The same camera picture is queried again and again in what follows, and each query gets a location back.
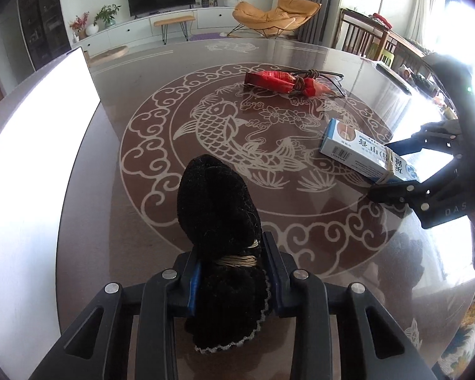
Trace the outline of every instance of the white lace trim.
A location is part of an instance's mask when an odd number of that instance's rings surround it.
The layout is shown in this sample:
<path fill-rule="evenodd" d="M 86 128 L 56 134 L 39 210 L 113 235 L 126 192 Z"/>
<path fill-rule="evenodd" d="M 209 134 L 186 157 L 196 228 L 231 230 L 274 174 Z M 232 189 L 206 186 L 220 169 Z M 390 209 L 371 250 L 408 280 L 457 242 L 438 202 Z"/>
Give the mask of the white lace trim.
<path fill-rule="evenodd" d="M 267 277 L 266 271 L 263 269 L 264 275 L 266 277 L 266 292 L 267 292 L 267 297 L 266 300 L 264 301 L 264 309 L 260 312 L 260 320 L 257 320 L 257 328 L 253 329 L 252 333 L 249 336 L 246 336 L 244 339 L 238 341 L 235 343 L 234 341 L 232 343 L 229 343 L 228 345 L 218 345 L 216 347 L 208 347 L 206 349 L 200 349 L 199 347 L 195 347 L 195 350 L 198 351 L 201 354 L 206 354 L 206 353 L 216 353 L 219 350 L 229 350 L 231 347 L 236 346 L 236 347 L 241 347 L 246 340 L 251 340 L 255 337 L 255 333 L 257 331 L 260 331 L 260 324 L 263 323 L 266 319 L 266 313 L 269 310 L 269 300 L 271 299 L 271 283 L 269 282 L 269 278 Z"/>

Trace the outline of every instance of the orange lounge chair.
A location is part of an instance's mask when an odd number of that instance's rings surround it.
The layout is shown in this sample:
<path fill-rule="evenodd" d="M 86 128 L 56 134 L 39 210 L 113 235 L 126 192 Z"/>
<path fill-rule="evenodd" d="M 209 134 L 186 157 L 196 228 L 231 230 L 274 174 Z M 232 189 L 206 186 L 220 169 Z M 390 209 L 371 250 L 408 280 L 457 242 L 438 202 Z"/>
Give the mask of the orange lounge chair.
<path fill-rule="evenodd" d="M 278 37 L 284 31 L 299 28 L 320 10 L 321 4 L 309 0 L 278 0 L 278 7 L 264 12 L 246 1 L 241 1 L 233 17 L 240 23 L 228 35 L 248 27 L 264 37 Z"/>

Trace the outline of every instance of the silver bolt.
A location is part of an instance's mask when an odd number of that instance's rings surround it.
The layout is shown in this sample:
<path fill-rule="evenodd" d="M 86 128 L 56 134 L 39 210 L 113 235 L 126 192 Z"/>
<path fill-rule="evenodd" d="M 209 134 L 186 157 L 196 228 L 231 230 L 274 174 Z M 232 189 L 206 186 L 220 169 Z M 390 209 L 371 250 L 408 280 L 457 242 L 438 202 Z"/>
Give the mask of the silver bolt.
<path fill-rule="evenodd" d="M 294 270 L 294 277 L 299 280 L 306 280 L 308 278 L 308 272 L 303 269 Z"/>
<path fill-rule="evenodd" d="M 364 287 L 364 284 L 362 283 L 353 283 L 350 288 L 354 293 L 357 294 L 362 294 L 366 291 L 366 287 Z"/>
<path fill-rule="evenodd" d="M 117 283 L 109 283 L 104 290 L 108 294 L 116 293 L 119 290 L 119 285 Z"/>
<path fill-rule="evenodd" d="M 176 270 L 173 270 L 173 269 L 164 270 L 162 273 L 162 277 L 166 280 L 175 279 L 177 275 L 178 273 L 176 273 Z"/>

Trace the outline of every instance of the white vase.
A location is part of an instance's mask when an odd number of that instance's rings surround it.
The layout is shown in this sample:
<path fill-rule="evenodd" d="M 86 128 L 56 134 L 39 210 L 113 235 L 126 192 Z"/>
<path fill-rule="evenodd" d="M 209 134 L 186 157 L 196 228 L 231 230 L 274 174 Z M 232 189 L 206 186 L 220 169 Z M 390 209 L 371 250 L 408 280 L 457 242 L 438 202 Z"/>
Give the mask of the white vase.
<path fill-rule="evenodd" d="M 98 24 L 90 24 L 88 27 L 86 27 L 86 35 L 92 36 L 94 34 L 97 34 L 99 32 L 99 25 Z"/>
<path fill-rule="evenodd" d="M 236 7 L 239 3 L 239 0 L 223 0 L 223 5 L 225 7 Z"/>

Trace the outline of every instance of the black velvet cloth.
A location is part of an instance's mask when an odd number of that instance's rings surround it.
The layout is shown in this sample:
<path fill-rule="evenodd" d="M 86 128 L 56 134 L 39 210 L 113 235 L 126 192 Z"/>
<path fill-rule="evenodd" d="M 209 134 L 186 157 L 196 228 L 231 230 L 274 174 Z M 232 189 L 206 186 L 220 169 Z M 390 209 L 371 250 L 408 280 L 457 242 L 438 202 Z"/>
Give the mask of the black velvet cloth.
<path fill-rule="evenodd" d="M 226 255 L 260 256 L 260 218 L 243 179 L 210 155 L 194 158 L 178 190 L 178 221 L 201 260 L 195 317 L 185 329 L 199 349 L 238 343 L 257 329 L 267 299 L 260 264 L 228 267 L 214 263 Z"/>

